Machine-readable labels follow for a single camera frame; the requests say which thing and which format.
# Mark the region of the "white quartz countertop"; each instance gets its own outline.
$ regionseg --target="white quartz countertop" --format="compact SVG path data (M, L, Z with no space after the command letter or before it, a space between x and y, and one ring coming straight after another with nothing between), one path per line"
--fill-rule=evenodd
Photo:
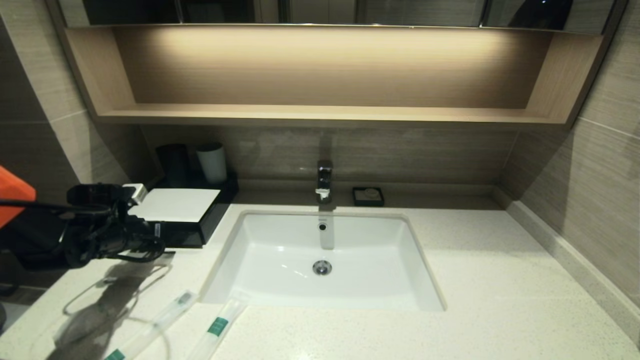
M134 281L118 283L122 289L94 286L106 274L117 275L120 261L95 260L71 270L0 337L0 359L102 359L184 290L200 291L242 212L315 209L231 205L202 250L177 250L170 266L157 268L131 300L127 286L138 288ZM213 359L640 359L631 340L586 291L495 205L335 212L406 216L446 311L250 306ZM70 316L76 315L76 326L100 325L86 310L95 309L101 297L130 311L110 316L112 321L89 336L56 349L53 337ZM220 308L195 304L137 359L185 359Z

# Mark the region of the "drain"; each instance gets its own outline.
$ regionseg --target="drain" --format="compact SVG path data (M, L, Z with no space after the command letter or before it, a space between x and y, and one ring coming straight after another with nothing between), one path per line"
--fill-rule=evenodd
M314 263L313 269L316 275L324 276L329 275L333 267L329 261L319 260Z

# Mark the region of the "undermount sink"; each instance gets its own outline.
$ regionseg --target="undermount sink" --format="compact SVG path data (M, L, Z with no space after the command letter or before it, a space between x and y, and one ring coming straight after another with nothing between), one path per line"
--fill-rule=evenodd
M246 213L202 302L224 303L236 290L259 306L444 311L411 227L399 217Z

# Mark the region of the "black cup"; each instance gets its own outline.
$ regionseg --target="black cup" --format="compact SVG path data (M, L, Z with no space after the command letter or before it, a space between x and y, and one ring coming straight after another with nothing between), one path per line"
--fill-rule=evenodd
M189 154L187 145L171 143L156 147L156 154L172 188L189 187Z

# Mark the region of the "orange robot part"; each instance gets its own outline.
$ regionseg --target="orange robot part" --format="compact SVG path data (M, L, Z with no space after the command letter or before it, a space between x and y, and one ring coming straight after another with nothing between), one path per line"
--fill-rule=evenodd
M0 199L35 201L36 190L0 166ZM0 228L22 213L24 208L0 205Z

